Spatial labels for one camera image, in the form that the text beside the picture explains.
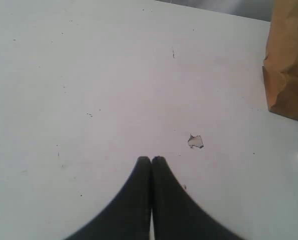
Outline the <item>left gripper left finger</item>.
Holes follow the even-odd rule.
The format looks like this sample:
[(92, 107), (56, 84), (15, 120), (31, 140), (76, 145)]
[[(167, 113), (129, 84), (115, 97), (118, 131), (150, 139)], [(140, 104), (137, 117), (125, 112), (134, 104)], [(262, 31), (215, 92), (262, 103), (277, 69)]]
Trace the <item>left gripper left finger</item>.
[(151, 161), (137, 159), (127, 181), (111, 202), (69, 240), (148, 240), (152, 208)]

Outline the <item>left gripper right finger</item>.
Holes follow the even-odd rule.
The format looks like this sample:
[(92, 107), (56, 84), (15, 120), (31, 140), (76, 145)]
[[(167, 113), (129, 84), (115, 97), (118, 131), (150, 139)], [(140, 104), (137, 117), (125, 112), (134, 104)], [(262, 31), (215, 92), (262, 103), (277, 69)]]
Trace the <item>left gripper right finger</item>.
[(162, 156), (152, 160), (153, 224), (157, 240), (237, 240), (187, 194)]

